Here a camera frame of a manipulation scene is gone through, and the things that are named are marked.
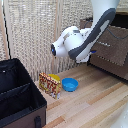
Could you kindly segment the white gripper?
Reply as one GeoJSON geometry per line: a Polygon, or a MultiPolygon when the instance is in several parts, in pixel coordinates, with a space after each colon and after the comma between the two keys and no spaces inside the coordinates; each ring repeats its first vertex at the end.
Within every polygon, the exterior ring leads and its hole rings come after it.
{"type": "MultiPolygon", "coordinates": [[[[92,54],[94,54],[94,53],[96,53],[96,52],[97,52],[97,50],[92,50],[92,51],[91,51],[92,54]]],[[[90,57],[90,55],[87,55],[86,58],[84,58],[84,59],[82,59],[82,60],[79,60],[79,61],[76,61],[76,63],[87,62],[87,61],[89,60],[89,57],[90,57]]]]}

